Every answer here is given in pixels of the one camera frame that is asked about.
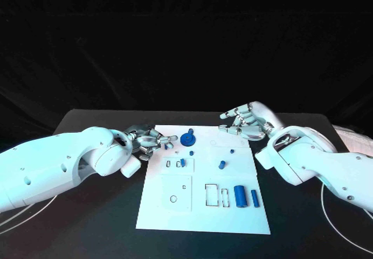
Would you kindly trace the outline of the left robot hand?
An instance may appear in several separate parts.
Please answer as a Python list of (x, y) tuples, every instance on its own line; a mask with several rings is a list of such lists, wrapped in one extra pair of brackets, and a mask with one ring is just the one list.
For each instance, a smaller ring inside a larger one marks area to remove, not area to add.
[(165, 146), (172, 148), (172, 143), (178, 137), (175, 135), (165, 136), (155, 129), (152, 125), (132, 125), (124, 133), (132, 141), (132, 153), (141, 151), (138, 158), (142, 161), (148, 161), (154, 152)]

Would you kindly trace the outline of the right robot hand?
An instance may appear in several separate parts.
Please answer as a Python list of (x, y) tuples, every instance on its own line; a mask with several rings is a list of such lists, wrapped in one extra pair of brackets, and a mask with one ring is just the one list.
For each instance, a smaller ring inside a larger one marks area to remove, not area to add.
[(230, 126), (220, 125), (219, 131), (240, 136), (249, 141), (259, 141), (272, 137), (285, 128), (283, 122), (257, 101), (237, 106), (220, 114), (220, 119), (234, 117)]

